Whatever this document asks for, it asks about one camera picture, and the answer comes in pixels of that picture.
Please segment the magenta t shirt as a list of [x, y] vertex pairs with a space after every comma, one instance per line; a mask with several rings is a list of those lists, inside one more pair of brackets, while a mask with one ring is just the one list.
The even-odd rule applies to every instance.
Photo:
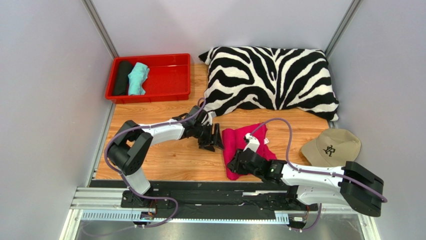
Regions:
[[[232, 172], [227, 165], [233, 160], [238, 150], [244, 150], [246, 142], [244, 137], [246, 134], [250, 134], [253, 130], [260, 126], [260, 123], [244, 126], [237, 129], [227, 128], [222, 131], [222, 140], [224, 145], [223, 159], [226, 166], [226, 177], [231, 181], [238, 180], [243, 174]], [[268, 128], [266, 125], [261, 126], [255, 133], [254, 137], [259, 141], [259, 147], [256, 153], [262, 158], [269, 160], [275, 160], [276, 154], [273, 153], [266, 144], [266, 135]]]

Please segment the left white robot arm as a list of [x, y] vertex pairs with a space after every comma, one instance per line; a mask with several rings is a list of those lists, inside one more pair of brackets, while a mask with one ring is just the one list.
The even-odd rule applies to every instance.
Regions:
[[199, 149], [214, 152], [225, 148], [220, 125], [213, 123], [201, 105], [195, 105], [188, 113], [155, 124], [126, 121], [107, 144], [104, 158], [133, 192], [143, 195], [151, 187], [142, 169], [150, 147], [187, 138], [197, 139]]

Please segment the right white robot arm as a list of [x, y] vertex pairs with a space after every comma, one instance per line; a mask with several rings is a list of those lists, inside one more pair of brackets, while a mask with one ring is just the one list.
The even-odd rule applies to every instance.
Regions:
[[354, 161], [336, 167], [305, 166], [267, 160], [251, 149], [238, 149], [226, 167], [232, 173], [253, 175], [264, 183], [288, 187], [288, 197], [304, 205], [343, 205], [377, 218], [386, 202], [384, 181]]

